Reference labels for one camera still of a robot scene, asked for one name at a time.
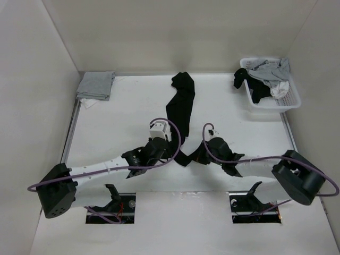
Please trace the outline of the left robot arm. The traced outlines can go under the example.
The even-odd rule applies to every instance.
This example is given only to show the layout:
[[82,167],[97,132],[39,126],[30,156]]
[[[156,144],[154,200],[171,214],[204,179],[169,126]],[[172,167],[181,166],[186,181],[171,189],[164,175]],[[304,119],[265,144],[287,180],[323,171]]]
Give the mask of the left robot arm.
[[120,202],[119,193],[111,179],[118,171],[132,178],[147,170],[162,167],[159,161],[166,156],[168,164],[178,153],[179,144],[160,137],[151,138],[145,146],[93,165],[68,167],[55,165],[43,179],[28,187],[38,195],[46,218],[58,217],[75,207],[105,208],[115,211]]

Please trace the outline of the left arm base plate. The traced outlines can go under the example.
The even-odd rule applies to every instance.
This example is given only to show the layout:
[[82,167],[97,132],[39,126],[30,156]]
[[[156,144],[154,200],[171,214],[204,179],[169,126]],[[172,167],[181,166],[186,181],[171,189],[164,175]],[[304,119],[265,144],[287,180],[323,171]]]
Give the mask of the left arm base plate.
[[90,207],[96,213],[87,210],[86,224],[134,224],[136,194],[121,193],[120,197],[119,202],[111,200],[104,207]]

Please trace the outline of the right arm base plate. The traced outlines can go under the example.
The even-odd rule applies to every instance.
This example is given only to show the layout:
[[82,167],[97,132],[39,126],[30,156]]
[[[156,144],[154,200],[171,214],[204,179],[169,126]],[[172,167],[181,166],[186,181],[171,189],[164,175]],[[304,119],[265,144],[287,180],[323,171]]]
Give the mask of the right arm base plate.
[[249,199],[246,194],[236,193],[231,194],[229,200],[234,224],[281,223],[278,208],[263,212],[272,207],[272,203],[262,204],[256,198]]

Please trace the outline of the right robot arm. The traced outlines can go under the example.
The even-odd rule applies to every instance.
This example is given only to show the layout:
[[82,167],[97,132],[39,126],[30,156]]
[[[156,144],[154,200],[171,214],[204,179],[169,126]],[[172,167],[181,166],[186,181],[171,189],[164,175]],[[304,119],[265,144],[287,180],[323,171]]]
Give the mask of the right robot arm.
[[199,164],[214,163],[232,177],[265,177],[270,182],[257,181],[246,195],[241,197],[237,205],[247,207],[247,211],[261,212],[269,208],[269,204],[277,200],[292,199],[302,205],[310,205],[325,183],[319,173],[306,169],[297,163],[285,159],[268,159],[264,161],[248,161],[245,154],[232,152],[221,137],[213,137],[189,156]]

